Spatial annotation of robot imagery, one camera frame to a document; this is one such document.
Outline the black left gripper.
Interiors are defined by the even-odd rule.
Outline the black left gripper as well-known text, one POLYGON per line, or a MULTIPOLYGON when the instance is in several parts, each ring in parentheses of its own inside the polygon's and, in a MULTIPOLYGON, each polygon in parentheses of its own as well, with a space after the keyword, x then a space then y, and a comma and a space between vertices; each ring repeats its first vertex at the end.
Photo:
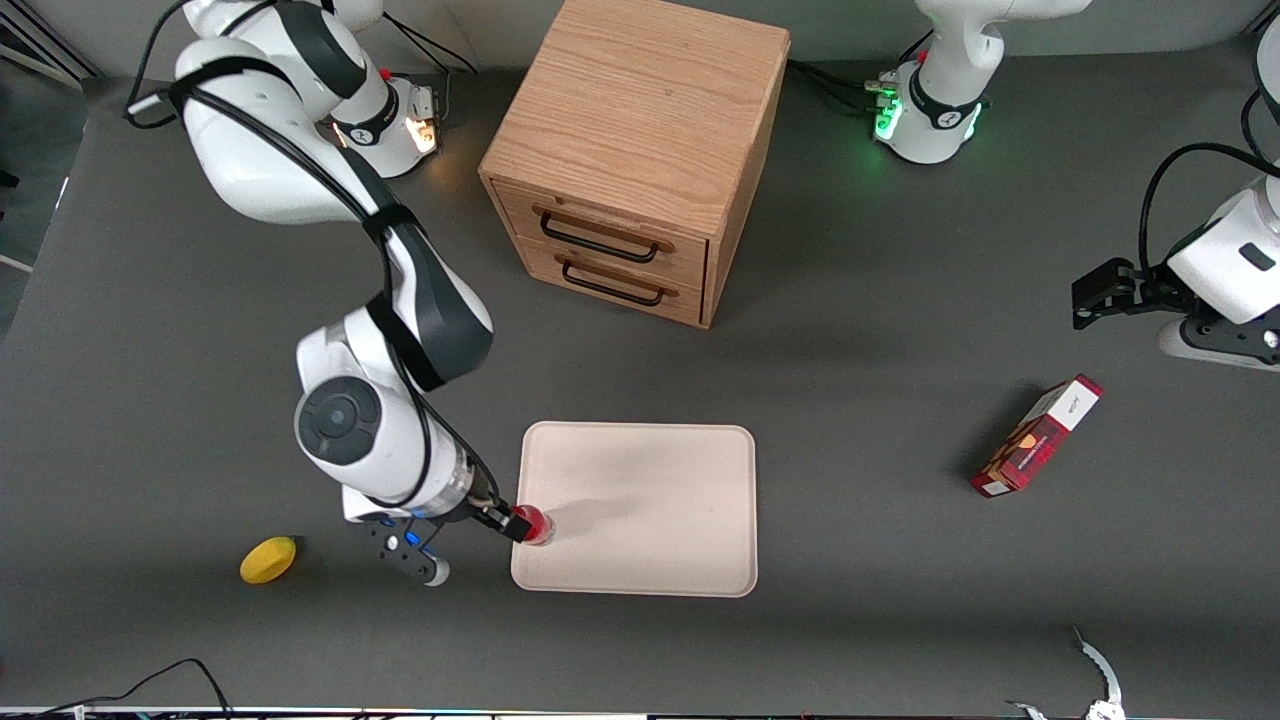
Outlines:
POLYGON ((1106 316, 1188 315, 1196 310, 1196 293, 1166 263, 1142 270, 1138 279, 1132 261, 1112 258, 1071 283, 1071 305, 1073 329, 1084 331, 1106 316))

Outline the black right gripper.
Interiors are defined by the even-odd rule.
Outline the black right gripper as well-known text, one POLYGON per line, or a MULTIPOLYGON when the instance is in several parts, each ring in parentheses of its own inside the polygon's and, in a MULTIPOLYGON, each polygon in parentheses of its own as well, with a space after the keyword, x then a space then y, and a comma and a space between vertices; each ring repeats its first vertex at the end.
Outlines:
POLYGON ((468 515, 515 543, 538 539, 536 509, 512 509, 502 498, 467 497, 468 515))

